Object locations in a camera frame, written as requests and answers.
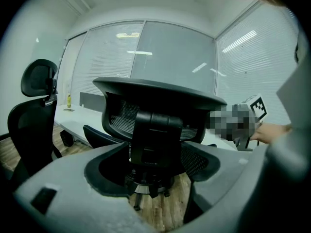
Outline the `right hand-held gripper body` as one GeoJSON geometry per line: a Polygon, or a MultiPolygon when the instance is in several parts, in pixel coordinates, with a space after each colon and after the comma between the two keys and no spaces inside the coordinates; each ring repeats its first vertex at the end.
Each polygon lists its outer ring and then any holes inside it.
{"type": "Polygon", "coordinates": [[[251,136],[268,116],[261,94],[248,97],[232,106],[232,140],[238,151],[250,151],[251,136]]]}

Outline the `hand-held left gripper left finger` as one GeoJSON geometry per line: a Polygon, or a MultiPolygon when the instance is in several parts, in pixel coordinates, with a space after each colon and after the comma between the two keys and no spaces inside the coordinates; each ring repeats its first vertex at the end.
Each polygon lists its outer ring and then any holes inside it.
{"type": "Polygon", "coordinates": [[[154,233],[126,195],[102,195],[85,178],[89,161],[121,147],[114,144],[57,159],[20,185],[14,198],[49,233],[154,233]]]}

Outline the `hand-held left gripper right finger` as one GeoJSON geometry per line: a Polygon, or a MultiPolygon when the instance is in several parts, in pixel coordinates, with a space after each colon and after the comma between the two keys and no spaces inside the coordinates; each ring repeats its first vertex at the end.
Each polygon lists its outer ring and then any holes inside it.
{"type": "Polygon", "coordinates": [[[182,143],[181,164],[190,183],[183,226],[176,233],[237,233],[258,182],[266,148],[236,151],[182,143]]]}

